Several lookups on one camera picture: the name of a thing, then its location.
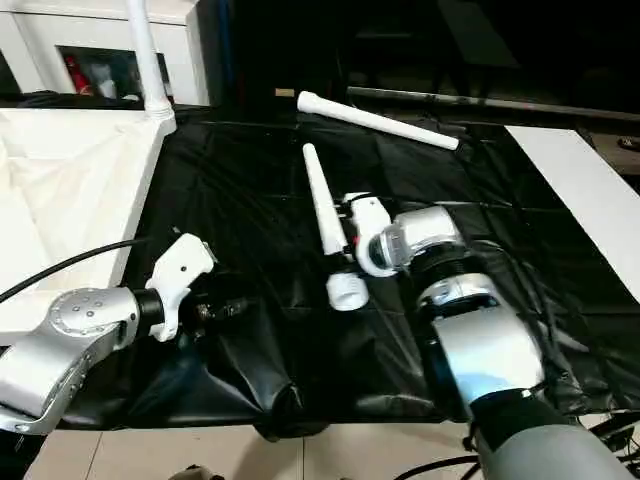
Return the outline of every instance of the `white panel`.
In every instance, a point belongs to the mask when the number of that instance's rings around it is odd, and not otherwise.
[[[184,25],[197,0],[146,0],[149,20]],[[125,0],[0,0],[0,11],[127,19]]]
[[[31,52],[9,13],[0,13],[0,51],[23,93],[45,88],[38,68],[31,58]]]
[[[196,90],[198,90],[198,105],[210,105],[211,99],[209,98],[207,73],[204,67],[204,56],[202,55],[200,26],[198,25],[198,16],[195,8],[187,15],[187,42],[189,42],[189,54],[191,55],[194,82],[196,84]]]
[[[640,301],[640,197],[576,132],[507,130]]]

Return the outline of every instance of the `tiled floor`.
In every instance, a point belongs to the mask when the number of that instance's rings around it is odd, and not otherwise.
[[[389,480],[433,460],[464,455],[464,425],[334,425],[305,440],[269,443],[252,427],[56,432],[31,480],[166,480],[192,464],[227,480]],[[433,472],[458,479],[465,466]],[[480,480],[481,475],[474,477]]]

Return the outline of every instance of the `silver robotic arm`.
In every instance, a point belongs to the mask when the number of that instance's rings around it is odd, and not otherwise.
[[[84,288],[58,297],[38,328],[0,357],[0,429],[50,433],[94,365],[138,338],[173,338],[189,285],[214,262],[205,243],[185,234],[158,259],[145,290]]]
[[[316,195],[318,185],[327,192],[328,187],[315,150],[304,148],[326,245],[327,238],[343,238],[344,233],[337,231],[336,221],[326,221],[334,206]],[[309,168],[309,153],[314,169]],[[389,277],[406,271],[411,276],[415,304],[409,306],[410,323],[425,375],[435,389],[436,402],[452,418],[476,426],[485,478],[633,478],[597,437],[570,424],[532,393],[544,380],[539,345],[465,247],[446,209],[424,208],[391,222],[373,195],[347,194],[345,206],[358,232],[354,245],[343,250],[345,259],[353,261],[355,250],[357,267],[364,274]],[[348,271],[355,275],[355,268]],[[343,291],[328,289],[328,293],[331,300],[332,295],[353,296],[359,290],[346,285]],[[359,297],[368,298],[362,293]],[[362,304],[352,302],[350,309]]]

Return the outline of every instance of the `white plastic pipe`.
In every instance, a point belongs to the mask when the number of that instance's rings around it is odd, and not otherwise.
[[[338,218],[338,212],[333,204],[333,197],[324,178],[324,172],[320,165],[320,159],[315,147],[307,143],[302,147],[304,163],[309,176],[309,186],[313,195],[313,205],[318,217],[318,228],[322,239],[322,248],[325,255],[342,252],[347,246],[347,239]]]
[[[365,112],[357,108],[348,107],[341,103],[332,102],[319,97],[315,93],[300,92],[298,95],[298,110],[305,113],[317,113],[325,117],[335,118],[343,122],[354,123],[362,127],[372,128],[381,132],[390,133],[399,137],[417,140],[436,147],[455,150],[458,148],[458,139],[435,133],[424,128],[392,120],[382,115]]]
[[[127,8],[140,81],[144,90],[144,109],[151,117],[172,117],[173,109],[164,91],[145,0],[127,0]]]
[[[307,167],[313,205],[318,219],[318,229],[325,255],[342,253],[347,239],[333,204],[333,197],[324,177],[315,147],[307,143],[302,147]],[[369,292],[364,281],[355,273],[334,273],[327,280],[329,303],[338,311],[357,310],[369,301]]]

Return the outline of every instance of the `black plastic sheet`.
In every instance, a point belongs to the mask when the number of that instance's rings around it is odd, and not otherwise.
[[[501,127],[469,127],[457,153],[313,116],[270,123],[185,116],[165,141],[126,283],[143,285],[171,229],[220,263],[194,296],[240,315],[206,335],[145,339],[96,367],[69,428],[252,423],[289,436],[334,422],[438,422],[398,279],[333,311],[302,145],[318,150],[334,197],[371,191],[390,213],[438,203],[530,325],[557,325],[548,396],[566,414],[640,406],[640,306]],[[189,325],[193,309],[183,308]]]

